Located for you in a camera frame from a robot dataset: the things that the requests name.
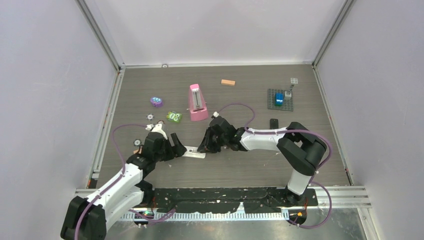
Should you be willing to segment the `white remote control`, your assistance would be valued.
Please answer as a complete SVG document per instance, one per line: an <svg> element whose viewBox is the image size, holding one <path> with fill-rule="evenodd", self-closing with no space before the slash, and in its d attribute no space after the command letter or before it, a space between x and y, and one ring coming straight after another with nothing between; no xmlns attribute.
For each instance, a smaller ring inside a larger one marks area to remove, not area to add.
<svg viewBox="0 0 424 240"><path fill-rule="evenodd" d="M183 157L195 158L195 159L205 159L206 157L206 153L198 152L197 147L185 146L185 148L186 148L186 152L182 155Z"/></svg>

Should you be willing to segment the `black bar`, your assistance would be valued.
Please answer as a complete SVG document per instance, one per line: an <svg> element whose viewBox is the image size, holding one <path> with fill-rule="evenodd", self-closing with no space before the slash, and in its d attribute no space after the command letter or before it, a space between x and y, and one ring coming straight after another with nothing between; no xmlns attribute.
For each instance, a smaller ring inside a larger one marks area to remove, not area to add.
<svg viewBox="0 0 424 240"><path fill-rule="evenodd" d="M269 128L270 128L271 130L276 130L276 129L278 129L278 128L279 128L279 120L278 120L278 119L276 119L276 118L271 118L271 119L269 120Z"/></svg>

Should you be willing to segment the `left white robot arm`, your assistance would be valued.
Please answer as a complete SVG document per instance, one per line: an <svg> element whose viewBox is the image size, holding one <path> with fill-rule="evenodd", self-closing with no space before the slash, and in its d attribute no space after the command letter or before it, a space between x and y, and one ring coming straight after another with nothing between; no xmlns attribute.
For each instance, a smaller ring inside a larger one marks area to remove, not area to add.
<svg viewBox="0 0 424 240"><path fill-rule="evenodd" d="M145 181L158 162L185 154L187 148L176 133L151 131L141 151L131 155L122 169L105 185L86 197L74 197L68 206L60 231L64 240L103 240L108 230L125 213L140 205L148 207L154 199L153 186Z"/></svg>

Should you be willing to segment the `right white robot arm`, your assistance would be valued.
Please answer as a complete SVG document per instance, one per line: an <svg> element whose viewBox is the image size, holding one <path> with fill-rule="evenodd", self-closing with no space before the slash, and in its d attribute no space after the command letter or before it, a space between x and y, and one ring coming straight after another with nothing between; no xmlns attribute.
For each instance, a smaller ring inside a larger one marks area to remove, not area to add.
<svg viewBox="0 0 424 240"><path fill-rule="evenodd" d="M319 169L329 144L299 122L277 129L235 128L225 118L213 117L197 151L218 153L223 147L243 152L280 152L293 168L285 198L291 205L299 205L306 197L305 190Z"/></svg>

